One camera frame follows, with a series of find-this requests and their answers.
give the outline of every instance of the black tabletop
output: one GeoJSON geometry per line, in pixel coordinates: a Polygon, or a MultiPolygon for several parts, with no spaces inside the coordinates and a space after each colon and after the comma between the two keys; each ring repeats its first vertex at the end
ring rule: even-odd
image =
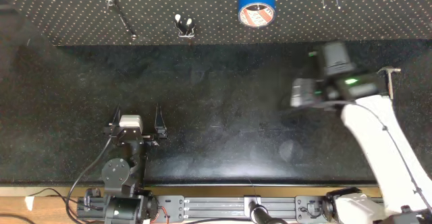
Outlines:
{"type": "MultiPolygon", "coordinates": [[[[396,115],[430,173],[430,41],[346,44],[358,66],[402,68],[396,115]]],[[[148,185],[373,184],[336,112],[288,113],[294,78],[313,74],[311,46],[21,45],[1,72],[0,182],[69,184],[101,151],[117,104],[150,131],[159,103],[169,139],[149,150],[148,185]]],[[[84,183],[102,183],[102,166],[119,154],[109,149],[84,183]]]]}

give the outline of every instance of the tape roll label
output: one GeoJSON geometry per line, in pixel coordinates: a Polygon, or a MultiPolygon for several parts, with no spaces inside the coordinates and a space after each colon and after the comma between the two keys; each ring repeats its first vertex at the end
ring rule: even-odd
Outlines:
{"type": "Polygon", "coordinates": [[[273,17],[275,15],[274,10],[269,7],[267,4],[262,3],[253,3],[249,4],[247,7],[244,7],[240,11],[240,21],[241,23],[252,26],[252,27],[261,27],[268,25],[271,21],[273,21],[273,17]],[[255,6],[263,6],[264,9],[251,9],[250,7],[255,6]]]}

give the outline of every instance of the black clamp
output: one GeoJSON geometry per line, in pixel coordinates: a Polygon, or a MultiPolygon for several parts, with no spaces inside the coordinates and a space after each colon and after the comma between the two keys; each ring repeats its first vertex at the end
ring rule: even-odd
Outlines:
{"type": "Polygon", "coordinates": [[[186,26],[183,26],[182,16],[180,14],[175,15],[175,26],[178,29],[179,38],[193,38],[195,36],[195,23],[192,18],[188,18],[186,26]]]}

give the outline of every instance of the wooden surface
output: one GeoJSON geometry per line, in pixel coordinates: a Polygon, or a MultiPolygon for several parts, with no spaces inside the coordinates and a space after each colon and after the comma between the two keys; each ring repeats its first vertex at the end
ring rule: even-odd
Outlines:
{"type": "MultiPolygon", "coordinates": [[[[0,188],[0,213],[16,214],[29,218],[36,224],[40,223],[73,223],[65,211],[65,204],[58,197],[39,197],[54,194],[47,190],[34,198],[32,211],[27,209],[25,197],[41,191],[44,187],[4,187],[0,188]]],[[[69,188],[55,188],[62,195],[66,195],[69,188]]],[[[74,196],[82,196],[87,188],[77,188],[74,196]]],[[[338,188],[286,188],[286,187],[256,187],[255,192],[262,197],[295,197],[297,195],[324,195],[338,188]]],[[[247,187],[193,187],[193,188],[151,188],[156,195],[181,194],[183,196],[243,196],[254,195],[254,190],[247,187]]],[[[370,197],[380,197],[379,188],[362,188],[362,191],[370,197]]],[[[76,204],[71,202],[72,210],[76,210],[76,204]]],[[[25,223],[18,219],[0,217],[0,223],[25,223]]]]}

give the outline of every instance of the white robotic arm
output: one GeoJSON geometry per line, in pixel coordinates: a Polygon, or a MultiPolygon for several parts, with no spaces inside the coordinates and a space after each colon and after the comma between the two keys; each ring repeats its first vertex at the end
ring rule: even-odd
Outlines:
{"type": "Polygon", "coordinates": [[[335,201],[340,221],[357,223],[360,216],[368,216],[366,223],[371,223],[373,219],[401,213],[403,206],[412,211],[430,209],[432,181],[400,129],[391,100],[373,95],[355,102],[357,105],[343,108],[342,121],[360,144],[381,188],[385,206],[379,210],[360,194],[340,196],[335,201]]]}

